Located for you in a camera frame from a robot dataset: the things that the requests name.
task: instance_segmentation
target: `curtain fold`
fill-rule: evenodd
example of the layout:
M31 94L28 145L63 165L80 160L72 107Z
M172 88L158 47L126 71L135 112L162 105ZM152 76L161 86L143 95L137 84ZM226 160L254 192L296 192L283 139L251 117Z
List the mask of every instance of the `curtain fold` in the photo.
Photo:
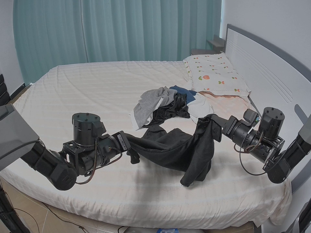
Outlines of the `curtain fold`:
M57 65L183 60L219 35L221 0L14 0L25 84Z
M57 65L87 62L81 0L14 0L13 30L26 85Z

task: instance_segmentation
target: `barcode label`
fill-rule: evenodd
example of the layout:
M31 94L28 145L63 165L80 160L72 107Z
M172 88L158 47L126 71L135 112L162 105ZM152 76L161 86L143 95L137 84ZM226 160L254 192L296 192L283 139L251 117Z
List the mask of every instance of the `barcode label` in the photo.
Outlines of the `barcode label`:
M117 137L118 137L118 139L119 139L119 141L120 141L120 143L122 145L123 150L127 150L127 147L126 147L126 145L125 145L125 143L124 143L124 141L122 139L122 136L119 134L119 135L117 135Z

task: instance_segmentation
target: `black garment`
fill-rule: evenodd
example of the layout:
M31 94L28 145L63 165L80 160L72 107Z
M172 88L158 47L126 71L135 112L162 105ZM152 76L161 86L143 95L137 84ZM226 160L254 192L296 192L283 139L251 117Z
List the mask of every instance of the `black garment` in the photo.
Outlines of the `black garment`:
M180 129L166 133L158 125L149 128L142 138L126 134L132 147L127 151L131 163L138 163L141 154L160 166L186 172L180 180L184 186L203 181L211 168L214 140L221 141L221 127L211 116L199 118L193 136Z
M176 93L174 95L174 101L155 110L151 122L143 127L150 128L154 125L160 125L164 123L166 119L176 116L190 118L187 106L187 94Z

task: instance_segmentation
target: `wall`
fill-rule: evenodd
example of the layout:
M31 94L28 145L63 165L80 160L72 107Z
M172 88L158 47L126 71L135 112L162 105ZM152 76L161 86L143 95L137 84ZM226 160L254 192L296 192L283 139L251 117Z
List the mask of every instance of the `wall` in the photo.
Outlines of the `wall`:
M23 83L13 34L13 0L0 0L0 73L11 95Z
M223 0L227 23L275 44L311 69L311 0Z

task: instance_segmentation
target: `mattress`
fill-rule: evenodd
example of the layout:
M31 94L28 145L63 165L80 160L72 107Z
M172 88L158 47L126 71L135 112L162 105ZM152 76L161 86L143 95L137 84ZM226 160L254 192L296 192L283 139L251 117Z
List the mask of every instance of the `mattress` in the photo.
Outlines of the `mattress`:
M72 140L72 114L90 112L101 117L107 133L117 131L141 137L129 116L140 95L161 86L185 86L188 74L183 62L130 61L57 66L33 84L15 103L17 111L45 145L61 151ZM215 113L224 118L243 117L248 99L205 94ZM172 118L161 125L193 134L191 119ZM183 187L183 172L167 169L141 157L132 165L123 157L98 169L90 183L56 190L21 159L1 176L27 195L60 209L107 223L149 228L222 229L247 221L262 224L269 217L280 224L291 201L290 181L273 184L266 175L247 174L233 143L223 137L215 142L212 167L203 182ZM245 167L261 172L262 163L242 155Z

